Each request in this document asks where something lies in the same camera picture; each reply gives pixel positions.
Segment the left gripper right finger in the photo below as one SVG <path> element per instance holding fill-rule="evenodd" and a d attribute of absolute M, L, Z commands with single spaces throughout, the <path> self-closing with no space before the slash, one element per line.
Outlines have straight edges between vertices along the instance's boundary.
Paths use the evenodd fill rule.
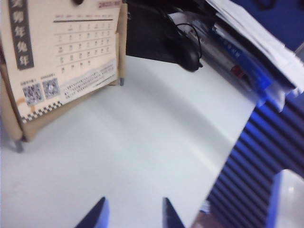
<path fill-rule="evenodd" d="M 163 228 L 185 228 L 179 215 L 167 197 L 162 200 L 162 227 Z"/>

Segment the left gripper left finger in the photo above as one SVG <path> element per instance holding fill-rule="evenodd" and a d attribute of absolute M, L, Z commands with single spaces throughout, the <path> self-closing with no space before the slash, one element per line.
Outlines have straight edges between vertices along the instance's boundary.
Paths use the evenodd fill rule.
<path fill-rule="evenodd" d="M 106 197 L 102 197 L 76 225 L 76 228 L 107 228 L 110 209 Z"/>

